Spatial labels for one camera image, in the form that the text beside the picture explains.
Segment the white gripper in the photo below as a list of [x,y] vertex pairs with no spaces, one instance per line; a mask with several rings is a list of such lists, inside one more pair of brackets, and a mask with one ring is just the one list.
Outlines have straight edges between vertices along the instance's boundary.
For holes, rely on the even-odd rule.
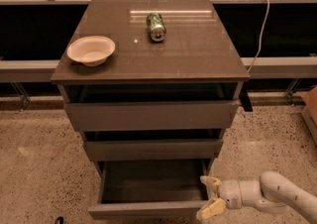
[[198,220],[208,220],[222,214],[226,207],[228,209],[242,208],[240,185],[237,180],[224,180],[221,183],[219,178],[201,175],[200,181],[205,185],[210,200],[197,211]]

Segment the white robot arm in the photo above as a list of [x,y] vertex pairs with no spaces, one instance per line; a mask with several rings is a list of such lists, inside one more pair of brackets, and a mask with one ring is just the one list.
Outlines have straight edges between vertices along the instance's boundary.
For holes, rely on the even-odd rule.
[[202,175],[200,180],[209,194],[208,201],[196,213],[200,221],[226,209],[252,207],[263,213],[283,214],[292,208],[310,224],[317,224],[317,197],[277,172],[265,171],[253,180],[221,181],[208,175]]

